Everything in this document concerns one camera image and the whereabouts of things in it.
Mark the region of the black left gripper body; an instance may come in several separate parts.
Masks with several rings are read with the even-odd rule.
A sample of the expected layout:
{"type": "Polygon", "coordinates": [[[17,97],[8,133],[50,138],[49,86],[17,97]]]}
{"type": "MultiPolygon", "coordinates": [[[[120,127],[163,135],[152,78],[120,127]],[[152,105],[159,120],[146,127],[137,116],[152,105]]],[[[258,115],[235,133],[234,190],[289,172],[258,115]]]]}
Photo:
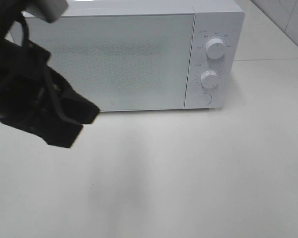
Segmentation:
{"type": "Polygon", "coordinates": [[[0,0],[0,118],[34,109],[52,111],[48,52],[29,40],[23,12],[51,22],[50,0],[0,0]]]}

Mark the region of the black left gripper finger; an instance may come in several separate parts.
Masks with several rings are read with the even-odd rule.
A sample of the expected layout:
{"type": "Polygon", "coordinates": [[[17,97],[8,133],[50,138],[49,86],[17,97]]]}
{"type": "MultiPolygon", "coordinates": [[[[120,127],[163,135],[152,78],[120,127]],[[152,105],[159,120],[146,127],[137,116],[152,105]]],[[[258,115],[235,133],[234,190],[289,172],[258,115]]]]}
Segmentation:
{"type": "Polygon", "coordinates": [[[48,145],[71,148],[83,125],[54,111],[34,109],[0,118],[7,126],[42,138],[48,145]]]}
{"type": "Polygon", "coordinates": [[[63,113],[80,124],[92,124],[100,113],[99,107],[77,93],[62,75],[50,67],[48,69],[53,84],[57,86],[57,98],[63,113]]]}

